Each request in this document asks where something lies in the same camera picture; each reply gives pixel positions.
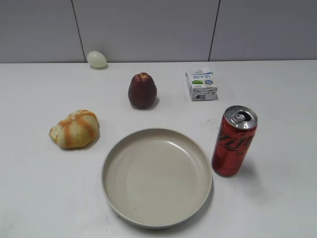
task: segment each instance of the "pastry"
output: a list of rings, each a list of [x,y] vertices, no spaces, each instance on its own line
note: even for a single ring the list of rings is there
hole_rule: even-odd
[[[78,110],[69,114],[50,129],[51,139],[61,148],[84,147],[99,133],[96,115],[88,110]]]

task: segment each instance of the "milk carton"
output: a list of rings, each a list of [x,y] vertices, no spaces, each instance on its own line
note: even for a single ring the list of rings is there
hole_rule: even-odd
[[[217,86],[212,79],[213,72],[208,68],[192,69],[186,72],[186,82],[192,101],[215,100]]]

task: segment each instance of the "beige plate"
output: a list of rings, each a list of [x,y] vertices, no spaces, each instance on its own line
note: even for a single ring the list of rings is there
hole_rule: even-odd
[[[116,213],[146,228],[174,226],[194,215],[212,185],[207,156],[176,131],[135,132],[109,152],[102,184]]]

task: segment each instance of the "white egg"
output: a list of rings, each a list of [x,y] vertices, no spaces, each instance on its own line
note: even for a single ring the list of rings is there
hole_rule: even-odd
[[[107,60],[103,54],[98,51],[91,51],[87,55],[88,63],[95,68],[102,68],[107,65]]]

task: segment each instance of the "red can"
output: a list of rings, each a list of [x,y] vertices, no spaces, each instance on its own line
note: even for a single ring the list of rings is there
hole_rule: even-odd
[[[258,125],[257,115],[243,106],[229,107],[223,114],[211,165],[220,176],[238,173]]]

